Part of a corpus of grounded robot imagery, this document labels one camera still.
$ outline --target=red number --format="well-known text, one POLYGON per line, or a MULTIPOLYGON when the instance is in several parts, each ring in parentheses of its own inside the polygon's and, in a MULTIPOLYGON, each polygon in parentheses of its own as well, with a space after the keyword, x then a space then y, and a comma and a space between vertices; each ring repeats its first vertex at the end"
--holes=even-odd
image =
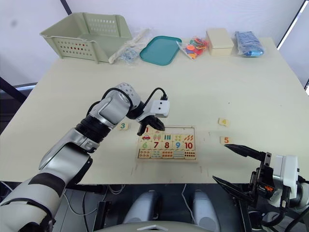
POLYGON ((184 144, 185 144, 185 148, 189 148, 189 149, 193 148, 193 144, 192 143, 184 143, 184 144))

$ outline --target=plastic bag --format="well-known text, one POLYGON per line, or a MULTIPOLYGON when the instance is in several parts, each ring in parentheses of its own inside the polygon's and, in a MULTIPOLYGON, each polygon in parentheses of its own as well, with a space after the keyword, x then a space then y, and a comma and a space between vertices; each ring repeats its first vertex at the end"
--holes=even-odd
POLYGON ((259 57, 264 54, 264 48, 252 31, 236 31, 235 38, 237 40, 238 55, 259 57))
POLYGON ((177 42, 178 47, 183 51, 190 59, 196 59, 200 56, 208 46, 208 43, 198 37, 193 37, 189 43, 179 43, 177 42))
POLYGON ((149 29, 139 31, 132 40, 126 41, 125 44, 109 58, 109 63, 112 64, 116 59, 121 59, 127 64, 132 64, 139 56, 140 51, 147 46, 151 39, 152 35, 149 29))

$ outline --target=table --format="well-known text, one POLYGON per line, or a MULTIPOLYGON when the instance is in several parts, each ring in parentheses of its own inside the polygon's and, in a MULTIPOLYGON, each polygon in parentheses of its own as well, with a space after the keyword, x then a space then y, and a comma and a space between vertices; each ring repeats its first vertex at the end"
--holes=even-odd
POLYGON ((155 87, 166 91, 171 106, 162 121, 196 126, 198 162, 136 162, 139 124, 125 119, 130 129, 110 132, 91 155, 93 164, 81 183, 214 183, 213 175, 249 182, 259 162, 225 148, 220 136, 273 155, 297 155, 300 174, 309 178, 309 97, 273 41, 262 38, 261 43, 266 53, 260 58, 234 51, 229 57, 206 53, 191 61, 179 52, 168 66, 57 60, 0 137, 0 179, 34 176, 43 155, 121 82, 130 83, 144 101, 155 87), (230 127, 218 125, 219 117, 230 127))

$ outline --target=wooden tile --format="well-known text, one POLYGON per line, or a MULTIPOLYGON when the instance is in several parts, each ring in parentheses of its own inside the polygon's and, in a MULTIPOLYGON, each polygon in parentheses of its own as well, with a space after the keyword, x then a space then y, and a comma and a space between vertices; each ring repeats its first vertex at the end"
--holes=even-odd
POLYGON ((140 149, 151 149, 151 142, 141 142, 140 149))
POLYGON ((139 158, 141 159, 148 159, 150 158, 151 150, 140 150, 139 158))
POLYGON ((195 151, 184 151, 185 160, 195 160, 197 158, 195 151))
POLYGON ((165 150, 165 151, 162 151, 162 158, 163 159, 172 159, 174 156, 173 156, 173 151, 168 151, 168 150, 165 150))
POLYGON ((160 159, 162 158, 163 150, 152 150, 150 158, 152 159, 160 159))
POLYGON ((183 134, 175 134, 173 136, 173 142, 182 142, 183 141, 183 134))
POLYGON ((162 141, 163 142, 172 142, 173 141, 173 134, 162 134, 162 141))
POLYGON ((163 150, 172 150, 173 149, 173 142, 162 142, 162 149, 163 150))
POLYGON ((183 150, 183 142, 173 142, 174 150, 183 150))
POLYGON ((184 159, 184 151, 174 151, 174 159, 184 159))
POLYGON ((162 134, 153 134, 152 141, 154 142, 161 142, 162 141, 162 134))
POLYGON ((118 130, 120 131, 126 131, 127 129, 129 129, 130 123, 127 122, 121 122, 117 125, 118 130))
POLYGON ((186 134, 183 136, 184 142, 193 142, 194 143, 194 135, 192 134, 186 134))
POLYGON ((231 144, 232 141, 231 141, 231 138, 230 137, 220 137, 220 143, 221 144, 231 144))
POLYGON ((152 134, 143 134, 140 136, 140 142, 152 142, 153 141, 153 135, 152 134))
POLYGON ((225 118, 219 118, 218 123, 222 126, 226 126, 226 127, 230 126, 230 122, 225 118))
POLYGON ((147 126, 146 127, 146 130, 145 130, 145 132, 144 133, 146 133, 146 134, 152 134, 154 132, 154 129, 151 127, 151 126, 147 126))
POLYGON ((163 134, 163 131, 153 129, 152 134, 163 134))
POLYGON ((151 149, 159 150, 161 148, 162 148, 162 142, 157 141, 151 142, 151 149))
POLYGON ((193 151, 193 150, 195 150, 195 144, 192 143, 192 142, 184 142, 183 143, 183 148, 184 148, 184 150, 191 150, 191 151, 193 151))

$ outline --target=plastic basket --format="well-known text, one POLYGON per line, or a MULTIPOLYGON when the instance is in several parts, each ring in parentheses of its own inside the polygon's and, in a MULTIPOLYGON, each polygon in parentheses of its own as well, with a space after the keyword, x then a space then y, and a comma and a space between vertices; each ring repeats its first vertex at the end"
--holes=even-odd
POLYGON ((108 59, 132 36, 121 15, 72 13, 40 33, 61 57, 108 59))

